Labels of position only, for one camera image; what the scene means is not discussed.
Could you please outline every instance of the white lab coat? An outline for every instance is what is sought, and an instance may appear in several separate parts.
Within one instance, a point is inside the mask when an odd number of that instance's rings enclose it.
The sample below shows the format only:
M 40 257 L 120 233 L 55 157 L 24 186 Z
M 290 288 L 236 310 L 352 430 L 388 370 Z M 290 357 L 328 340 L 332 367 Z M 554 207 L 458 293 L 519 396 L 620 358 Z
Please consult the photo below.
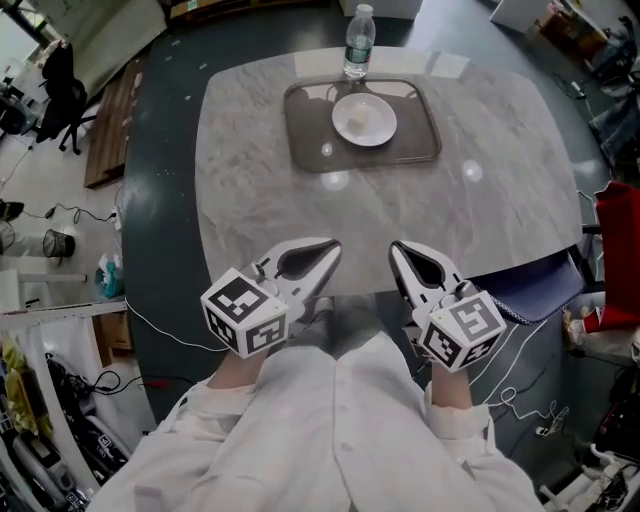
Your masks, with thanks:
M 269 357 L 254 386 L 176 404 L 90 512 L 541 511 L 486 405 L 431 404 L 380 332 L 337 361 Z

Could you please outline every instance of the marble table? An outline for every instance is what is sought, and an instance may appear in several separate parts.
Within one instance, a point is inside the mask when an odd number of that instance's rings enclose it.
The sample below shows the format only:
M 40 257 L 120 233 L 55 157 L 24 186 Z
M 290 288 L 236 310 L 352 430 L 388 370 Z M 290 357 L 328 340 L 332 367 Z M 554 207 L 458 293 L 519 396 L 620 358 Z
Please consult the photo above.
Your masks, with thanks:
M 529 80 L 443 53 L 376 47 L 371 73 L 411 76 L 442 139 L 437 160 L 310 174 L 292 163 L 287 88 L 342 70 L 343 50 L 282 55 L 217 73 L 200 112 L 195 187 L 211 279 L 276 243 L 328 236 L 344 247 L 332 295 L 395 288 L 389 244 L 447 255 L 465 276 L 531 262 L 581 237 L 558 128 Z

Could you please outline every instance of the gray floor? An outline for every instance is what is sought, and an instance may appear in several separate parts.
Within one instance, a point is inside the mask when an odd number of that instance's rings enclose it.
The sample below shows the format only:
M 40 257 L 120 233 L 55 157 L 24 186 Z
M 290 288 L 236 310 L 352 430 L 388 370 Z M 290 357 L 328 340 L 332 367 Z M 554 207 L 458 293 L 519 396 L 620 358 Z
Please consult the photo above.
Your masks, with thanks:
M 377 19 L 376 44 L 456 53 L 530 78 L 563 134 L 578 187 L 592 195 L 608 181 L 608 170 L 585 122 L 585 105 L 566 97 L 551 78 L 551 73 L 559 72 L 574 79 L 580 72 L 539 37 L 524 37 L 491 24 L 488 17 L 493 6 L 479 0 L 425 0 L 413 24 Z M 199 238 L 194 191 L 197 120 L 209 78 L 257 59 L 342 46 L 347 23 L 336 4 L 269 9 L 172 29 L 155 42 L 127 155 L 123 248 L 128 299 L 160 328 L 190 343 L 206 343 L 211 336 L 199 305 L 210 278 Z M 594 100 L 593 107 L 605 108 L 606 102 Z M 176 173 L 171 181 L 163 177 L 168 169 Z M 586 200 L 583 218 L 593 221 Z M 398 294 L 381 294 L 378 304 L 395 339 L 403 340 L 399 329 L 406 311 Z M 222 358 L 182 347 L 139 319 L 132 320 L 132 329 L 146 374 L 205 378 Z M 474 387 L 476 399 L 483 400 L 499 382 L 532 330 L 519 328 Z M 606 393 L 616 368 L 598 361 L 568 360 L 558 353 L 560 348 L 560 319 L 554 317 L 522 351 L 517 368 L 502 387 L 524 388 L 549 365 L 536 387 L 516 400 L 518 410 L 537 408 L 545 413 L 553 399 L 558 400 L 558 411 L 569 404 L 567 430 L 578 434 L 578 442 L 588 441 L 607 408 Z M 421 378 L 427 379 L 428 372 Z M 164 417 L 181 391 L 178 387 L 148 390 L 157 419 Z M 501 412 L 496 410 L 495 417 Z M 504 415 L 497 423 L 498 445 L 512 454 L 536 485 L 552 485 L 575 467 L 568 442 L 573 438 L 560 433 L 536 437 L 531 421 L 519 422 L 511 413 Z

